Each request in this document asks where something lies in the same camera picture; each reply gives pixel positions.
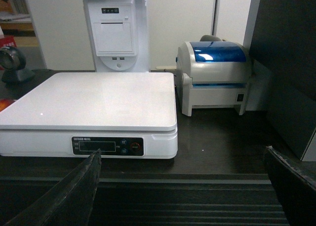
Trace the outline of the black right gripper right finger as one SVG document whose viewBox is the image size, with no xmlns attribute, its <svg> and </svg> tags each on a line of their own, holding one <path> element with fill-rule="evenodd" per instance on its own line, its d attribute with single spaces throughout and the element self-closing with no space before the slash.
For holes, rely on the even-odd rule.
<svg viewBox="0 0 316 226">
<path fill-rule="evenodd" d="M 316 175 L 272 146 L 266 147 L 263 162 L 288 223 L 316 224 Z"/>
</svg>

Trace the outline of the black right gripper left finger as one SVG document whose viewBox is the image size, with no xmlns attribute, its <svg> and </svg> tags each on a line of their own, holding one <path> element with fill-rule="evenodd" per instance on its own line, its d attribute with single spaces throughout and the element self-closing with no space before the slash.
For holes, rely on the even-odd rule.
<svg viewBox="0 0 316 226">
<path fill-rule="evenodd" d="M 93 152 L 59 183 L 6 226 L 86 226 L 101 170 L 101 150 Z"/>
</svg>

